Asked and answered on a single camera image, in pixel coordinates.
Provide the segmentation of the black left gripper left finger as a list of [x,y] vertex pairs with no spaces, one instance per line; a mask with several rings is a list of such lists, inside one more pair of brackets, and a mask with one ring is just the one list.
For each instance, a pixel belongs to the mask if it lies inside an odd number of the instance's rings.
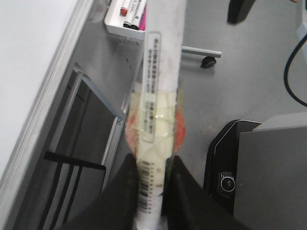
[[139,176],[134,156],[127,154],[103,192],[62,230],[131,230],[137,210]]

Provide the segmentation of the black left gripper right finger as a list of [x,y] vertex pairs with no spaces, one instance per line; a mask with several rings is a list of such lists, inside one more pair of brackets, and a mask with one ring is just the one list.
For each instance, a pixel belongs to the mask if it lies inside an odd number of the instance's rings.
[[208,196],[175,156],[163,200],[169,230],[247,230]]

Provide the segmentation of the grey robot base box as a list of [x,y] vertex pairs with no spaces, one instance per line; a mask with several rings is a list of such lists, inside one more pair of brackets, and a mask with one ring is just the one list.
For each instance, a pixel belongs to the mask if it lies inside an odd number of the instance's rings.
[[252,230],[307,227],[307,114],[276,115],[239,137],[234,217]]

